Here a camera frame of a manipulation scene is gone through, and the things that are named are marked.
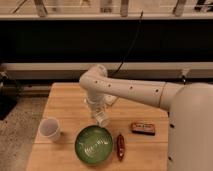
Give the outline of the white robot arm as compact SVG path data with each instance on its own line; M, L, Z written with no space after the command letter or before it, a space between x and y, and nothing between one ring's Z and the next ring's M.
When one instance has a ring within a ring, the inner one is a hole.
M167 170L213 171L213 84L113 79L102 65L82 74L79 84L92 109L109 94L167 111Z

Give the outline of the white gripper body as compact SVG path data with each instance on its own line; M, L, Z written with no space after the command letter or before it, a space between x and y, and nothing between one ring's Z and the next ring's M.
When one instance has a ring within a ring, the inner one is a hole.
M109 124L109 117L105 111L105 102L103 99L91 100L86 98L86 103L91 111L91 116L96 120L100 127L106 127Z

